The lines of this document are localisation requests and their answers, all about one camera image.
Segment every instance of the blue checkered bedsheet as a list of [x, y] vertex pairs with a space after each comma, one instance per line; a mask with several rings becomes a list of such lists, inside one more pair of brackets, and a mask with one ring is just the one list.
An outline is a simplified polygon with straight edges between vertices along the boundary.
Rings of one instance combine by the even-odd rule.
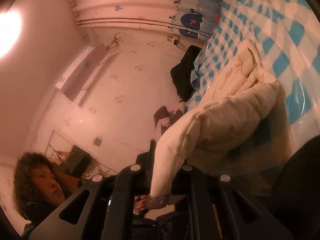
[[239, 154], [219, 163], [219, 172], [242, 175], [252, 193], [267, 195], [285, 162], [320, 134], [320, 24], [305, 0], [223, 0], [221, 14], [195, 61], [191, 80], [198, 87], [187, 106], [199, 104], [215, 73], [250, 37], [282, 90], [269, 117]]

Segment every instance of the curtain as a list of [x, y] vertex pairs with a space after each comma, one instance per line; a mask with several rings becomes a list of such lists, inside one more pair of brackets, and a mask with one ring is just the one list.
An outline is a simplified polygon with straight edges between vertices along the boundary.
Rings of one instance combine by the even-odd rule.
[[132, 27], [207, 40], [222, 0], [70, 0], [79, 27]]

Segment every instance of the dark hair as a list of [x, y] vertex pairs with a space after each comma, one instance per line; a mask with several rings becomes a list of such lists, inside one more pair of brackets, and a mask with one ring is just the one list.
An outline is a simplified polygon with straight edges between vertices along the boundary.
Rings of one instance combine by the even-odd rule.
[[32, 223], [41, 223], [55, 206], [50, 204], [34, 185], [32, 170], [42, 165], [53, 171], [51, 162], [41, 153], [26, 152], [17, 162], [13, 177], [13, 198], [18, 213]]

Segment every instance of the ceiling light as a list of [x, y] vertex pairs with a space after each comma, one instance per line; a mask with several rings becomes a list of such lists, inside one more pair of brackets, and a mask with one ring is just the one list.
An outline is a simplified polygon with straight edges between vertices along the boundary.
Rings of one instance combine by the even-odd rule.
[[17, 12], [0, 14], [0, 57], [6, 54], [19, 37], [21, 19]]

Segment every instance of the curly hair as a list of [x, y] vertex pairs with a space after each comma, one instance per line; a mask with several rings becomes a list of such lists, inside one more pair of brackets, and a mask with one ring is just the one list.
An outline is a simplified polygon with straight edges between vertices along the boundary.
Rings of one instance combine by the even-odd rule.
[[41, 153], [26, 152], [17, 162], [17, 166], [13, 177], [13, 198], [18, 213], [26, 220], [32, 219], [35, 214], [32, 205], [38, 207], [46, 203], [41, 191], [34, 185], [32, 180], [32, 170], [39, 166], [46, 165], [52, 172], [51, 162]]

